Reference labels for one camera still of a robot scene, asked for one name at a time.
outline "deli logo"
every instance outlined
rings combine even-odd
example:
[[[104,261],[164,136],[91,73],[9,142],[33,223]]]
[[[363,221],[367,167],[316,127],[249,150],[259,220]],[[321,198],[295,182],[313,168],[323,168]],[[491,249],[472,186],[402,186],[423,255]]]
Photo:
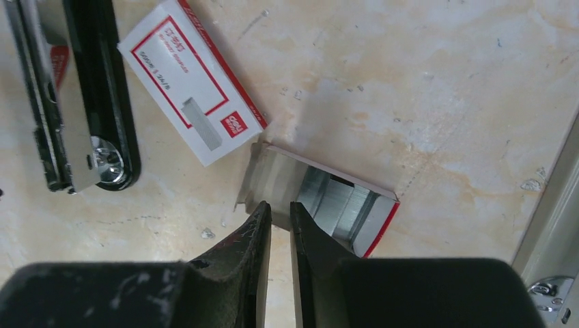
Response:
[[[227,130],[229,136],[232,138],[247,130],[247,125],[245,125],[245,122],[243,122],[237,111],[222,119],[221,124],[223,124],[225,130]]]

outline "red logo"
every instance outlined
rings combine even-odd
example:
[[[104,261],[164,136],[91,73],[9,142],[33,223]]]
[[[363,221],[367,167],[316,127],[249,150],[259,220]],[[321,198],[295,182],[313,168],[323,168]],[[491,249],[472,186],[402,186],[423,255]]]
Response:
[[[221,124],[223,124],[225,130],[227,130],[229,136],[232,138],[247,130],[247,125],[245,125],[245,122],[243,122],[237,111],[222,119]]]

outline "marble pattern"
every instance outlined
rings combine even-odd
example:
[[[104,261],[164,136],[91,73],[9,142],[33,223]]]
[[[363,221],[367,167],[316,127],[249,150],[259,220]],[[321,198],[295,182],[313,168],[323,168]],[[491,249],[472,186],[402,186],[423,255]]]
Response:
[[[156,3],[115,1],[121,37]],[[537,170],[576,114],[577,1],[191,5],[271,121],[264,139],[397,192],[373,256],[513,258],[541,195],[521,185],[544,188]],[[188,259],[244,220],[249,145],[203,168],[129,69],[142,177],[120,193],[48,192],[2,24],[1,280],[35,261]],[[268,327],[295,325],[288,243],[273,230]]]

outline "white box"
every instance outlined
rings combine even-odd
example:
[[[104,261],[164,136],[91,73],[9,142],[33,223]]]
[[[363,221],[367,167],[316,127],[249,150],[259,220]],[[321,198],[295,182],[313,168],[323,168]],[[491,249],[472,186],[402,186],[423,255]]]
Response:
[[[118,49],[204,166],[267,126],[185,0],[163,1]]]

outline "black object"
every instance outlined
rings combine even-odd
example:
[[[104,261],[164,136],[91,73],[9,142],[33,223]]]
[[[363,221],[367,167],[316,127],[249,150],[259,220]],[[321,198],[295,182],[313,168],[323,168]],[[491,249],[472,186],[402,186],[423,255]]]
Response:
[[[544,327],[488,259],[360,259],[292,203],[298,327]],[[0,327],[263,327],[271,210],[189,263],[32,264],[0,291]]]
[[[124,177],[100,188],[119,191],[141,174],[141,158],[119,36],[111,0],[63,0],[70,43],[83,93],[91,135],[111,142],[121,153]]]

